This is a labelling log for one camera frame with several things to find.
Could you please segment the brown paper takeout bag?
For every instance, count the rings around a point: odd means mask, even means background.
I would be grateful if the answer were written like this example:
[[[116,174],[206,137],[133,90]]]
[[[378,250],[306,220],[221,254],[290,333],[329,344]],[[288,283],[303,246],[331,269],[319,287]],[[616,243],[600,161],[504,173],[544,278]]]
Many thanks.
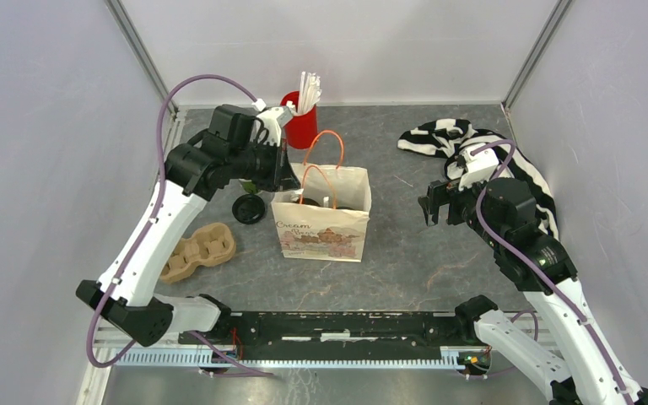
[[[335,165],[309,161],[312,149],[324,134],[332,134],[339,141],[340,155]],[[284,257],[362,261],[372,206],[370,178],[365,168],[343,165],[343,157],[340,135],[331,130],[319,132],[303,160],[292,164],[301,188],[273,194],[271,209]],[[321,206],[301,204],[305,197]],[[330,197],[330,208],[322,206],[324,197]]]

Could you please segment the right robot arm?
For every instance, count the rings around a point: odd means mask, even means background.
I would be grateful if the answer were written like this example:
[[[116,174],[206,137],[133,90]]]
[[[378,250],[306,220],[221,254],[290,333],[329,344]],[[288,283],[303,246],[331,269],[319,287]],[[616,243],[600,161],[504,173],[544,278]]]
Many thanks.
[[[553,354],[506,320],[484,295],[456,309],[453,331],[465,344],[481,341],[503,354],[551,404],[648,404],[641,386],[603,336],[563,245],[537,227],[536,200],[524,181],[499,178],[459,190],[434,181],[418,198],[428,226],[465,224],[494,253],[499,270],[541,316],[555,342]]]

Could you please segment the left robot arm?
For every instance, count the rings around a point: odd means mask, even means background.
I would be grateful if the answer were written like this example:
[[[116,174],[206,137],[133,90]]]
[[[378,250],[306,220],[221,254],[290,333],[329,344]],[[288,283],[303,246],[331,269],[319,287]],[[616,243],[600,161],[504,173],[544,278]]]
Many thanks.
[[[154,289],[187,227],[231,181],[251,181],[266,192],[300,188],[283,139],[292,118],[287,106],[259,113],[217,107],[207,128],[167,154],[165,182],[155,187],[137,228],[105,272],[79,283],[77,297],[143,347],[191,330],[210,343],[224,342],[231,321],[214,300],[167,297]]]

